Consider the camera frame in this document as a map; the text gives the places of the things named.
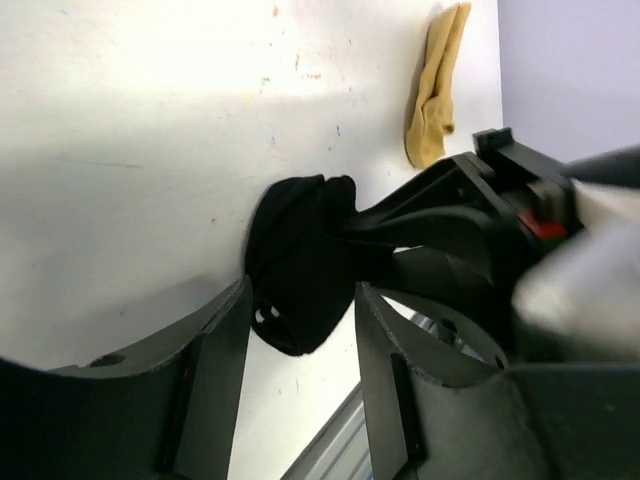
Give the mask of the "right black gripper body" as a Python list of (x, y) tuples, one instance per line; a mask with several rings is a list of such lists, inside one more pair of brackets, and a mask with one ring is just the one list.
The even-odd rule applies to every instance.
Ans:
[(475, 228), (468, 261), (490, 280), (515, 280), (582, 229), (575, 188), (559, 162), (509, 128), (473, 135), (464, 160), (465, 215)]

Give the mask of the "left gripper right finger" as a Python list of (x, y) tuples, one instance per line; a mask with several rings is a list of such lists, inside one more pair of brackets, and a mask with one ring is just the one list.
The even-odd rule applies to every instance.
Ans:
[(635, 479), (639, 369), (514, 364), (456, 311), (412, 295), (355, 293), (378, 479)]

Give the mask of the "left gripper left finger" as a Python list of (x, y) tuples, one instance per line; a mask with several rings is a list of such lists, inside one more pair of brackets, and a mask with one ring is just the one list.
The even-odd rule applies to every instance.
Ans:
[(252, 318), (242, 278), (84, 367), (1, 363), (5, 479), (223, 479)]

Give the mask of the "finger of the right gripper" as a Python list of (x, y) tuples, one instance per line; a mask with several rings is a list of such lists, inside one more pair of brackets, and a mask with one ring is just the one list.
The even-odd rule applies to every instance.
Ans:
[(515, 346), (506, 293), (463, 260), (420, 247), (394, 253), (374, 285), (444, 304), (481, 327), (504, 350)]
[(376, 205), (345, 220), (339, 238), (384, 247), (486, 250), (493, 205), (473, 154), (437, 162)]

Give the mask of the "tan yellow sock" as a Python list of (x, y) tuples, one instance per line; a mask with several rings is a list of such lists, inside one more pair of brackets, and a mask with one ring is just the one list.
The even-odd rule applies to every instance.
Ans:
[(445, 155), (445, 137), (454, 133), (453, 74), (471, 13), (469, 2), (456, 3), (436, 16), (428, 30), (413, 114), (405, 133), (410, 163), (426, 169)]

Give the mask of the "black sock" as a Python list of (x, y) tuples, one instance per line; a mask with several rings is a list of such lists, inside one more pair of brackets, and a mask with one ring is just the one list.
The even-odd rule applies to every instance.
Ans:
[(249, 228), (244, 272), (253, 286), (252, 327), (276, 350), (314, 352), (354, 299), (355, 286), (387, 265), (387, 247), (339, 239), (356, 214), (356, 184), (347, 176), (290, 177), (272, 184)]

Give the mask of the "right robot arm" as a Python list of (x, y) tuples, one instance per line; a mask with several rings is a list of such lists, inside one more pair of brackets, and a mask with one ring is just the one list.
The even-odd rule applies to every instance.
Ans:
[(340, 228), (400, 247), (400, 289), (429, 294), (417, 261), (461, 262), (452, 307), (508, 354), (537, 362), (639, 358), (639, 151), (557, 161), (510, 129), (476, 133)]

